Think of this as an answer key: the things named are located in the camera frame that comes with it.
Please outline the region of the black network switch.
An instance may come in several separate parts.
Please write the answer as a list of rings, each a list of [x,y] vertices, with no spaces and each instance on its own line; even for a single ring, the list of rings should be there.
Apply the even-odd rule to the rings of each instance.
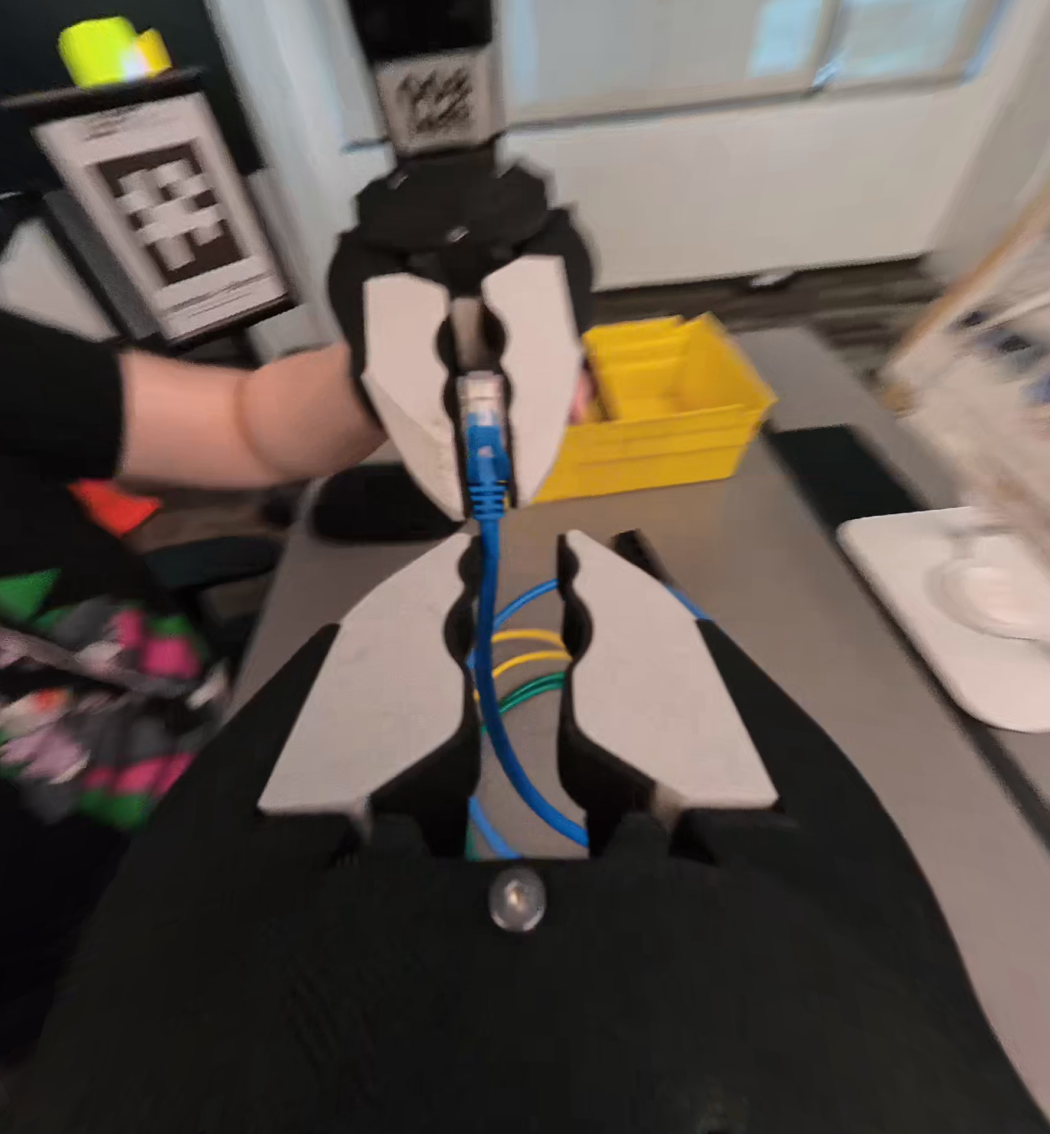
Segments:
[[[334,545],[414,545],[447,539],[447,517],[399,463],[363,464],[325,480],[308,512],[313,535]]]

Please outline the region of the person's left forearm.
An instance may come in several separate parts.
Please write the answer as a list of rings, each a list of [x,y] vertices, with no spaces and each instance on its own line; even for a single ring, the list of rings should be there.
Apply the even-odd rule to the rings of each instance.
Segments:
[[[121,354],[124,480],[268,489],[340,474],[387,441],[342,344],[255,371]]]

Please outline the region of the printed marker sign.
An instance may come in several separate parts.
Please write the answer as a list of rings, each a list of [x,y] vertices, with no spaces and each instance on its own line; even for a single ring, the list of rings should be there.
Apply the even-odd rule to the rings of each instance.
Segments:
[[[17,109],[163,343],[190,346],[296,304],[198,78],[48,92]]]

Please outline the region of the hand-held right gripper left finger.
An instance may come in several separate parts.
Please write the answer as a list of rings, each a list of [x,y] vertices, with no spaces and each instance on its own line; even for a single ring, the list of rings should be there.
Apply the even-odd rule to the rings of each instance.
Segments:
[[[460,858],[480,775],[474,647],[479,541],[456,533],[380,582],[337,624],[258,806],[343,815],[363,834],[412,821]]]

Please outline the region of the yellow plastic bin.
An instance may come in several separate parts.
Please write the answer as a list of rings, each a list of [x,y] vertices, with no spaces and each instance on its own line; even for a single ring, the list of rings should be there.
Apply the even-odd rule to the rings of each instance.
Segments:
[[[536,504],[732,477],[776,403],[711,315],[602,325],[584,345],[595,402]]]

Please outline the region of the large window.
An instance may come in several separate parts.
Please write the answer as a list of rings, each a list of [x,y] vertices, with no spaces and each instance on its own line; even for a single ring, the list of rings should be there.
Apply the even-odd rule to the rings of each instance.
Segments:
[[[499,2],[512,123],[579,121],[970,78],[997,2]]]

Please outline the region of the neon yellow roll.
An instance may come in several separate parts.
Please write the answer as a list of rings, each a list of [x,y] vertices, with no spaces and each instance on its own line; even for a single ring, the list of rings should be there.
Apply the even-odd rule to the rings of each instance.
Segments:
[[[124,17],[81,21],[62,29],[58,55],[82,90],[156,78],[174,64],[162,35],[138,32]]]

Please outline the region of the printed instruction sheet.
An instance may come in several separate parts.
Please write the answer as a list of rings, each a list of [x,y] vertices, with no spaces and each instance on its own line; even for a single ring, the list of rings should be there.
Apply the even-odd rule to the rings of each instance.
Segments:
[[[934,597],[1050,657],[1050,219],[1026,222],[947,293],[890,376],[968,509]]]

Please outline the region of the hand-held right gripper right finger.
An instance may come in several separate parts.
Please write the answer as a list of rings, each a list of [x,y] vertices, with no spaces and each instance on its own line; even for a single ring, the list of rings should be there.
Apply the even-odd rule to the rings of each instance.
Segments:
[[[558,540],[562,642],[561,787],[589,855],[629,815],[672,834],[691,812],[763,812],[778,792],[703,634],[664,582],[585,532]]]

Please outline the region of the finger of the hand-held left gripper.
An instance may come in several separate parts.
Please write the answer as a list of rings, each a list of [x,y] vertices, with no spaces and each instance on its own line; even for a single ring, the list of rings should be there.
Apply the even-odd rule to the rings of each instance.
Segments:
[[[583,372],[565,263],[520,257],[487,276],[481,296],[499,328],[515,504],[527,507],[558,460]]]
[[[446,517],[467,518],[457,373],[443,360],[447,291],[410,274],[364,286],[363,384],[408,474]]]

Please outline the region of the person's patterned trousers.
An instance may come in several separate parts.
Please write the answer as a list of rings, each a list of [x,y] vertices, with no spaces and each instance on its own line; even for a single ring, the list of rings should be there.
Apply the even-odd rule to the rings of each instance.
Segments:
[[[59,576],[0,579],[0,781],[47,823],[132,832],[218,729],[227,670],[184,616],[143,603],[42,611]]]

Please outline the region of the orange object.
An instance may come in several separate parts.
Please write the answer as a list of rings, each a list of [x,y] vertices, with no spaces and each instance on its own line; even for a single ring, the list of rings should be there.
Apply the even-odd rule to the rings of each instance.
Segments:
[[[158,498],[126,492],[110,481],[80,480],[68,488],[95,524],[120,539],[139,532],[162,511]]]

